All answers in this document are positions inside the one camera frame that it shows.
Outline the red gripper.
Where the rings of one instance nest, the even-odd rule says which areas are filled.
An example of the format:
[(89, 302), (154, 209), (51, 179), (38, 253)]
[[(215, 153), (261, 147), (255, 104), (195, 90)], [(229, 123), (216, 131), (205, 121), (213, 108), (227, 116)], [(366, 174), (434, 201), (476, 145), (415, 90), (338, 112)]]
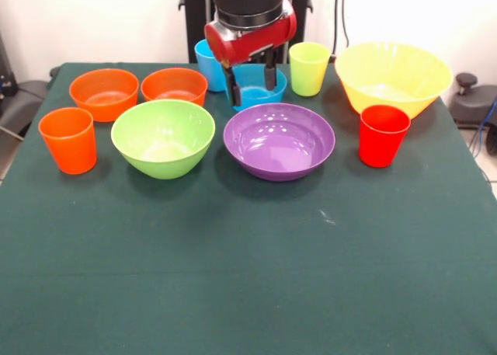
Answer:
[(221, 63), (226, 89), (232, 106), (242, 104), (242, 95), (234, 68), (248, 62), (255, 54), (265, 51), (264, 76), (266, 88), (276, 87), (276, 58), (273, 48), (278, 48), (294, 37), (297, 17), (289, 0), (283, 0), (282, 14), (266, 26), (254, 30), (231, 29), (218, 18), (204, 27), (206, 40), (214, 57)]

